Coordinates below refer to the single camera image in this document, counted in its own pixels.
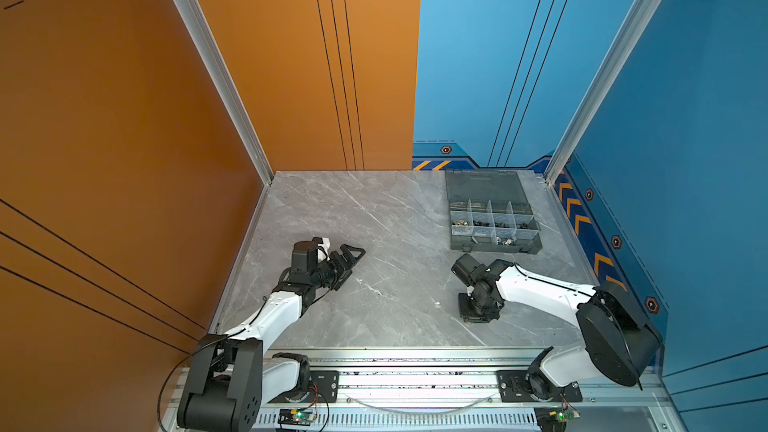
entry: gray marble surface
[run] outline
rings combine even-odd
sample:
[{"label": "gray marble surface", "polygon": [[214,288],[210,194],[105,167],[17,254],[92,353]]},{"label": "gray marble surface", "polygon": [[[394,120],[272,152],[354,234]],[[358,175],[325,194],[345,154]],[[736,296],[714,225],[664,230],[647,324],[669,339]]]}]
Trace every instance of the gray marble surface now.
[{"label": "gray marble surface", "polygon": [[[520,263],[539,274],[589,282],[590,270],[575,258],[559,232],[542,179],[520,178],[541,224],[539,254],[475,253]],[[444,172],[278,172],[266,197],[253,240],[221,315],[220,330],[243,321],[263,303],[293,243],[313,236],[363,247],[367,254],[338,292],[331,292],[291,325],[275,348],[549,346],[578,340],[578,331],[552,315],[510,304],[490,324],[465,324],[451,273],[462,254],[449,248]]]}]

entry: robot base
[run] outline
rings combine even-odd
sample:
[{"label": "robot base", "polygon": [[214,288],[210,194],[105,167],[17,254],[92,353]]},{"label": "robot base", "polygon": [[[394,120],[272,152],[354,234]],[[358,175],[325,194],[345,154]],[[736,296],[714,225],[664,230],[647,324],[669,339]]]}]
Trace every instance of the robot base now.
[{"label": "robot base", "polygon": [[[531,385],[528,383],[526,370],[496,370],[498,392],[502,395],[502,402],[555,402],[560,401],[559,395],[549,400],[542,400],[533,395]],[[577,382],[562,388],[562,395],[568,402],[581,402],[581,390]]]},{"label": "robot base", "polygon": [[498,319],[501,308],[486,308],[478,310],[468,294],[458,295],[458,314],[464,322],[474,324],[487,324],[493,319]]}]

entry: black cable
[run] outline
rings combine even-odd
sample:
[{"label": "black cable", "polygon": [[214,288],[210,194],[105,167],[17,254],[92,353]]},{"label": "black cable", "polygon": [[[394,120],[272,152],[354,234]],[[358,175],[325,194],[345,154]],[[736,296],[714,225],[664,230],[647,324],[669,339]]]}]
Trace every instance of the black cable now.
[{"label": "black cable", "polygon": [[10,235],[6,234],[5,232],[3,232],[3,231],[0,231],[0,235],[1,235],[1,236],[3,236],[3,237],[5,237],[5,238],[7,238],[8,240],[11,240],[11,241],[15,242],[15,243],[16,243],[16,244],[18,244],[18,245],[21,245],[22,247],[26,248],[27,250],[29,250],[29,251],[30,251],[30,252],[32,252],[33,254],[36,254],[36,255],[38,255],[38,256],[40,256],[40,257],[43,257],[45,260],[47,260],[47,261],[48,261],[48,262],[50,262],[51,264],[54,264],[54,265],[57,265],[57,266],[59,266],[59,267],[60,267],[60,268],[62,268],[63,270],[65,270],[65,271],[69,272],[70,274],[74,275],[74,276],[75,276],[75,277],[77,277],[77,278],[80,278],[81,280],[84,280],[84,281],[86,281],[87,283],[89,283],[89,284],[93,285],[94,287],[98,288],[99,290],[101,290],[101,291],[103,291],[103,292],[107,292],[107,293],[108,293],[108,294],[110,294],[112,297],[116,298],[117,300],[119,300],[119,301],[122,301],[122,302],[124,302],[124,303],[128,304],[129,306],[131,306],[131,307],[135,308],[136,310],[138,310],[138,311],[140,311],[140,312],[144,312],[146,315],[149,315],[150,317],[152,317],[152,318],[153,318],[153,319],[155,319],[156,321],[162,322],[163,324],[166,324],[168,327],[172,328],[173,330],[181,332],[182,334],[186,335],[188,338],[190,338],[190,339],[192,339],[192,340],[194,340],[194,341],[197,341],[197,340],[198,340],[197,338],[195,338],[195,337],[193,337],[193,336],[189,335],[187,332],[185,332],[185,331],[182,331],[181,329],[179,329],[179,328],[177,328],[177,327],[175,327],[175,326],[173,326],[173,325],[169,324],[168,322],[164,321],[163,319],[159,318],[158,316],[156,316],[156,315],[153,315],[153,314],[151,314],[150,312],[147,312],[147,311],[143,310],[141,307],[139,307],[139,306],[137,306],[137,305],[135,305],[135,304],[132,304],[131,302],[129,302],[129,301],[127,301],[127,300],[125,300],[125,299],[124,299],[124,298],[122,298],[121,296],[119,296],[119,295],[117,295],[117,294],[115,294],[115,293],[113,293],[113,292],[110,292],[110,291],[109,291],[109,290],[107,290],[106,288],[104,288],[104,287],[101,287],[101,285],[97,284],[96,282],[93,282],[93,281],[91,281],[91,280],[89,280],[89,279],[87,279],[87,278],[83,277],[83,276],[82,276],[82,275],[80,275],[79,273],[76,273],[76,272],[75,272],[75,271],[73,271],[72,269],[70,269],[70,268],[67,268],[67,267],[63,266],[62,264],[60,264],[60,263],[56,262],[55,260],[53,260],[52,258],[48,257],[47,255],[44,255],[44,254],[42,254],[42,253],[40,253],[40,252],[38,252],[38,251],[34,250],[34,249],[33,249],[32,247],[30,247],[29,245],[26,245],[26,244],[24,244],[24,243],[20,242],[19,240],[16,240],[14,237],[11,237]]},{"label": "black cable", "polygon": [[322,12],[320,12],[320,0],[317,0],[317,15],[320,16],[320,30],[322,31],[322,44],[326,48],[326,61],[328,62],[328,75],[331,78],[331,92],[333,92],[333,105],[336,107],[336,121],[339,124],[339,139],[341,140],[341,151],[344,154],[344,168],[350,170],[346,164],[346,148],[344,147],[344,136],[341,133],[341,117],[339,117],[339,104],[336,102],[336,88],[333,86],[333,74],[331,73],[331,58],[328,55],[328,43],[326,42],[326,30],[322,26]]},{"label": "black cable", "polygon": [[168,432],[168,430],[166,430],[165,426],[163,426],[163,420],[162,420],[162,418],[160,417],[160,402],[161,402],[161,401],[162,401],[162,399],[163,399],[163,390],[165,390],[165,386],[168,384],[168,380],[170,380],[170,376],[174,374],[174,372],[176,371],[176,369],[178,369],[178,368],[179,368],[179,366],[180,366],[180,365],[182,365],[182,364],[183,364],[185,361],[189,360],[190,358],[194,357],[194,356],[195,356],[195,355],[196,355],[198,352],[200,352],[201,350],[205,349],[206,347],[210,347],[211,345],[214,345],[214,344],[218,344],[218,343],[219,343],[219,342],[221,342],[221,341],[225,341],[225,340],[227,340],[227,339],[228,339],[228,338],[230,338],[230,337],[233,337],[233,336],[235,336],[235,335],[238,335],[238,334],[239,334],[240,332],[242,332],[242,331],[245,331],[245,329],[243,329],[243,330],[241,330],[241,331],[237,331],[237,332],[235,332],[234,334],[230,334],[230,335],[227,335],[227,336],[225,336],[225,337],[222,337],[222,338],[218,338],[218,339],[216,339],[215,341],[213,341],[213,342],[209,342],[208,344],[206,344],[206,345],[204,345],[204,346],[202,346],[202,347],[198,348],[196,351],[194,351],[194,352],[192,352],[191,354],[187,355],[187,357],[185,357],[185,358],[183,358],[183,359],[179,360],[179,363],[178,363],[178,364],[176,364],[176,365],[174,366],[174,368],[172,368],[172,369],[170,370],[170,372],[168,372],[168,376],[167,376],[167,377],[165,378],[165,380],[163,381],[163,385],[162,385],[162,387],[160,387],[160,393],[158,394],[158,425],[160,426],[160,429],[161,429],[163,432]]},{"label": "black cable", "polygon": [[321,392],[317,392],[319,396],[326,402],[326,422],[322,425],[322,428],[318,432],[322,432],[328,425],[328,421],[331,419],[331,407],[328,405],[328,399]]},{"label": "black cable", "polygon": [[319,300],[321,300],[323,297],[325,297],[326,295],[328,295],[328,292],[331,292],[331,288],[330,288],[330,287],[328,287],[328,290],[326,290],[326,292],[325,292],[323,295],[319,296],[319,297],[318,297],[318,298],[316,298],[314,301],[312,301],[312,303],[310,304],[310,306],[312,306],[312,305],[316,304],[316,303],[317,303]]},{"label": "black cable", "polygon": [[552,9],[554,8],[554,2],[556,0],[552,0],[552,4],[549,6],[549,12],[547,12],[547,18],[544,21],[544,26],[542,27],[542,33],[538,36],[538,42],[536,43],[536,49],[533,52],[533,59],[531,59],[531,65],[528,68],[528,73],[525,74],[525,81],[523,82],[523,87],[520,89],[520,96],[518,97],[518,103],[514,106],[514,113],[512,114],[512,120],[509,121],[509,128],[507,128],[507,135],[504,136],[504,142],[502,142],[502,150],[498,154],[498,160],[496,160],[496,167],[498,167],[498,164],[502,160],[502,154],[504,153],[504,148],[507,145],[507,139],[509,138],[509,133],[512,130],[512,124],[514,124],[514,117],[518,114],[518,108],[520,107],[520,101],[523,98],[523,93],[525,92],[525,86],[528,84],[528,79],[531,76],[531,70],[533,70],[533,64],[536,62],[536,55],[538,54],[538,48],[542,44],[542,39],[544,38],[544,32],[547,30],[547,24],[549,24],[549,16],[552,14]]},{"label": "black cable", "polygon": [[104,267],[104,268],[106,268],[107,270],[109,270],[109,271],[110,271],[110,272],[112,272],[113,274],[117,275],[118,277],[120,277],[121,279],[123,279],[124,281],[126,281],[127,283],[129,283],[129,284],[133,285],[134,287],[136,287],[137,289],[139,289],[139,290],[140,290],[140,291],[142,291],[143,293],[145,293],[145,294],[149,295],[150,297],[152,297],[154,300],[158,301],[158,302],[159,302],[159,303],[161,303],[162,305],[165,305],[166,307],[168,307],[170,310],[172,310],[172,311],[176,312],[176,313],[177,313],[178,315],[180,315],[181,317],[184,317],[184,318],[186,318],[188,321],[190,321],[190,322],[192,322],[193,324],[197,325],[197,327],[199,327],[199,328],[202,328],[203,330],[206,330],[206,328],[205,328],[205,327],[203,327],[202,325],[198,324],[197,322],[195,322],[195,321],[194,321],[194,320],[192,320],[191,318],[188,318],[186,315],[182,314],[181,312],[179,312],[179,311],[178,311],[178,310],[176,310],[175,308],[171,307],[170,305],[166,304],[165,302],[163,302],[163,301],[159,300],[159,299],[158,299],[157,297],[155,297],[154,295],[152,295],[152,294],[150,294],[149,292],[145,291],[144,289],[142,289],[141,287],[139,287],[139,286],[138,286],[138,285],[136,285],[135,283],[133,283],[133,282],[131,282],[130,280],[128,280],[126,277],[123,277],[122,275],[120,275],[119,273],[117,273],[115,270],[113,270],[112,268],[110,268],[110,267],[108,267],[107,265],[105,265],[103,262],[100,262],[99,260],[97,260],[96,258],[94,258],[92,255],[90,255],[90,254],[86,253],[86,251],[84,251],[84,250],[83,250],[83,249],[81,249],[80,247],[78,247],[78,246],[76,246],[76,245],[72,244],[70,241],[68,241],[68,240],[66,240],[65,238],[63,238],[61,235],[57,234],[56,232],[53,232],[53,231],[52,231],[50,228],[48,228],[48,227],[45,227],[43,224],[41,224],[40,222],[38,222],[38,221],[34,220],[32,217],[30,217],[30,216],[28,216],[28,215],[24,214],[24,212],[20,211],[20,210],[19,210],[19,209],[17,209],[16,207],[14,207],[14,206],[12,206],[11,204],[7,203],[7,202],[6,202],[5,200],[3,200],[2,198],[0,198],[0,203],[2,203],[3,205],[5,205],[6,207],[10,208],[11,210],[13,210],[14,212],[16,212],[16,213],[17,213],[17,214],[19,214],[20,216],[23,216],[24,218],[26,218],[27,220],[29,220],[30,222],[32,222],[32,223],[33,223],[33,224],[35,224],[36,226],[38,226],[38,227],[42,228],[42,229],[43,229],[43,230],[45,230],[47,233],[49,233],[49,234],[53,235],[54,237],[56,237],[57,239],[59,239],[60,241],[62,241],[64,244],[66,244],[66,245],[69,245],[69,246],[70,246],[70,247],[72,247],[74,250],[76,250],[76,251],[80,252],[82,255],[85,255],[86,257],[90,258],[90,259],[91,259],[93,262],[96,262],[97,264],[101,265],[101,267]]},{"label": "black cable", "polygon": [[362,169],[366,169],[366,156],[362,153],[362,126],[360,125],[360,106],[357,103],[357,82],[355,81],[355,60],[352,58],[352,34],[350,34],[350,13],[346,9],[344,0],[344,14],[346,15],[346,37],[350,41],[350,64],[352,64],[352,87],[355,90],[355,111],[357,111],[357,134],[360,137],[360,160]]},{"label": "black cable", "polygon": [[549,45],[547,46],[547,53],[544,54],[544,60],[542,61],[542,66],[538,70],[538,75],[536,76],[536,81],[533,84],[533,88],[531,89],[531,95],[528,96],[528,102],[525,104],[525,109],[523,110],[523,116],[520,118],[520,123],[518,124],[518,130],[514,133],[514,139],[512,140],[512,145],[509,147],[509,153],[507,153],[507,158],[504,160],[504,165],[507,165],[507,162],[509,161],[509,157],[512,154],[512,148],[514,147],[514,143],[518,140],[518,134],[520,133],[520,127],[523,125],[523,120],[525,120],[525,113],[528,111],[528,106],[531,105],[531,98],[533,97],[533,92],[536,91],[536,84],[538,84],[538,78],[542,76],[542,70],[544,69],[544,63],[547,62],[547,56],[549,55],[549,49],[552,47],[552,42],[554,42],[554,35],[558,33],[558,27],[560,27],[560,20],[563,18],[563,13],[565,12],[565,7],[568,5],[568,0],[565,0],[565,4],[563,4],[563,9],[560,11],[560,17],[558,18],[557,25],[554,26],[554,32],[552,33],[552,38],[549,40]]},{"label": "black cable", "polygon": [[339,70],[341,71],[341,87],[344,90],[344,106],[346,108],[346,124],[350,128],[350,144],[352,145],[352,163],[357,170],[357,157],[355,157],[355,141],[352,140],[352,120],[350,119],[350,103],[346,99],[346,82],[344,81],[344,64],[341,62],[341,45],[339,45],[339,26],[336,24],[336,9],[331,0],[331,13],[333,14],[333,30],[336,32],[336,50],[339,52]]},{"label": "black cable", "polygon": [[540,278],[531,277],[530,275],[528,275],[525,272],[523,272],[520,269],[520,267],[517,265],[517,263],[514,263],[513,265],[514,265],[514,268],[516,268],[518,270],[518,272],[520,272],[525,278],[530,278],[533,281],[539,281],[539,282],[542,282],[542,283],[545,283],[545,284],[554,285],[555,287],[564,288],[567,291],[576,292],[578,294],[583,294],[583,295],[586,295],[587,297],[592,297],[590,294],[588,294],[586,292],[582,292],[582,291],[576,290],[575,288],[570,288],[570,287],[566,287],[565,285],[555,284],[555,283],[552,283],[552,282],[549,282],[549,281],[542,280]]},{"label": "black cable", "polygon": [[265,295],[263,295],[263,296],[261,297],[261,300],[263,300],[263,301],[264,301],[264,305],[262,305],[262,306],[261,306],[261,308],[259,309],[259,311],[258,311],[258,312],[256,312],[256,316],[254,317],[254,319],[253,319],[251,322],[248,322],[248,325],[253,325],[253,323],[256,321],[256,319],[258,319],[258,318],[259,318],[259,316],[261,315],[261,311],[263,311],[263,310],[264,310],[264,307],[266,307],[266,296],[265,296]]},{"label": "black cable", "polygon": [[491,155],[488,156],[488,167],[491,166],[491,159],[493,158],[493,151],[496,149],[496,142],[498,141],[498,135],[502,133],[502,125],[504,124],[504,118],[507,115],[507,108],[509,107],[509,100],[512,98],[512,92],[514,91],[514,84],[518,81],[518,74],[520,73],[520,65],[523,63],[523,57],[525,56],[525,50],[528,48],[528,40],[531,39],[531,31],[533,30],[533,24],[536,22],[536,15],[538,15],[538,8],[542,4],[542,0],[538,0],[536,4],[536,11],[533,13],[533,19],[531,20],[531,27],[528,28],[528,36],[525,37],[525,44],[523,45],[523,52],[520,54],[520,62],[518,62],[518,68],[514,72],[514,79],[512,81],[512,87],[509,88],[509,95],[507,96],[507,105],[504,106],[504,113],[502,114],[502,120],[498,123],[498,130],[496,131],[496,138],[493,140],[493,147],[491,148]]},{"label": "black cable", "polygon": [[50,288],[50,287],[45,287],[43,284],[41,284],[41,283],[39,283],[39,282],[35,282],[35,281],[33,281],[32,279],[30,279],[30,278],[26,278],[24,275],[21,275],[21,274],[19,274],[19,273],[17,273],[17,272],[14,272],[14,271],[13,271],[13,270],[11,270],[10,268],[6,268],[6,267],[3,267],[2,265],[0,265],[0,269],[2,269],[2,270],[4,270],[4,271],[6,271],[6,272],[7,272],[7,273],[9,273],[9,274],[15,275],[16,277],[18,277],[18,278],[20,278],[20,279],[22,279],[22,280],[25,280],[25,281],[29,282],[30,284],[34,284],[34,285],[37,285],[38,287],[40,287],[40,288],[43,288],[43,289],[47,290],[48,292],[51,292],[52,294],[56,294],[56,295],[58,295],[58,296],[59,296],[59,297],[61,297],[61,298],[65,298],[65,299],[67,299],[67,300],[68,300],[68,301],[70,301],[70,302],[73,302],[73,303],[75,303],[75,304],[77,304],[77,305],[80,305],[81,307],[83,307],[83,308],[86,308],[86,309],[88,309],[88,310],[89,310],[89,311],[91,311],[91,312],[96,312],[97,314],[101,315],[102,317],[106,317],[106,318],[108,318],[108,319],[109,319],[109,320],[111,320],[112,322],[117,322],[117,323],[118,323],[118,324],[120,324],[120,325],[124,325],[125,327],[128,327],[128,328],[129,328],[130,330],[132,330],[132,331],[137,331],[137,332],[139,332],[140,334],[142,334],[142,335],[145,335],[145,336],[147,336],[147,337],[149,337],[149,338],[151,338],[151,339],[154,339],[154,340],[156,340],[156,341],[160,342],[161,344],[166,344],[168,347],[172,347],[172,348],[174,348],[174,349],[178,350],[179,352],[184,352],[185,354],[187,353],[187,351],[186,351],[186,350],[183,350],[183,349],[181,349],[181,348],[178,348],[178,347],[176,347],[176,346],[175,346],[175,345],[173,345],[173,344],[169,344],[168,342],[166,342],[166,341],[164,341],[164,340],[162,340],[162,339],[159,339],[159,338],[157,338],[157,337],[155,337],[155,336],[153,336],[153,335],[149,335],[147,332],[144,332],[144,331],[140,331],[139,329],[137,329],[136,327],[133,327],[132,325],[128,325],[128,324],[126,324],[125,322],[119,321],[119,320],[117,320],[116,318],[114,318],[114,317],[111,317],[110,315],[106,315],[104,312],[100,312],[100,311],[97,311],[95,308],[89,307],[89,306],[87,306],[86,304],[83,304],[82,302],[78,302],[78,301],[74,300],[73,298],[71,298],[71,297],[68,297],[68,296],[64,295],[64,294],[63,294],[63,293],[61,293],[61,292],[56,292],[55,290],[53,290],[53,289],[52,289],[52,288]]}]

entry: dashed line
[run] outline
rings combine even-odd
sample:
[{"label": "dashed line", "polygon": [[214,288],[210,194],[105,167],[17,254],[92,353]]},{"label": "dashed line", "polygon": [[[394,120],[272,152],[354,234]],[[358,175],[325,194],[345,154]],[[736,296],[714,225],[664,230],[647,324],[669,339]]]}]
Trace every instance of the dashed line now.
[{"label": "dashed line", "polygon": [[7,7],[3,7],[3,10],[8,10],[8,9],[10,9],[11,7],[14,7],[14,6],[16,6],[16,5],[19,5],[19,4],[21,4],[22,2],[24,2],[24,0],[20,0],[20,1],[19,1],[19,2],[17,2],[16,4],[11,4],[11,5],[7,6]]}]

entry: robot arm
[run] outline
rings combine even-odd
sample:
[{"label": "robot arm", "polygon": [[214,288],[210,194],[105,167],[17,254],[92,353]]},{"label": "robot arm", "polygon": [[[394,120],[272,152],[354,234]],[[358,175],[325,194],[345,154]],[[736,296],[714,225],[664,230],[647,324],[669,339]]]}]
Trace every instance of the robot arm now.
[{"label": "robot arm", "polygon": [[[366,253],[350,245],[342,245],[340,254],[329,253],[329,248],[327,238],[294,244],[291,266],[264,305],[225,334],[200,340],[179,403],[179,426],[209,432],[249,430],[262,403],[286,391],[299,399],[306,394],[306,357],[277,354],[264,360],[264,353],[316,301],[318,288],[339,290]],[[224,374],[231,364],[231,375]]]},{"label": "robot arm", "polygon": [[640,374],[662,343],[619,284],[573,284],[513,262],[496,260],[486,266],[469,254],[461,256],[452,271],[468,287],[458,296],[465,322],[490,322],[509,301],[549,312],[581,330],[583,343],[545,349],[528,368],[532,393],[542,400],[557,396],[558,389],[572,382],[601,375],[627,387],[640,384]]}]

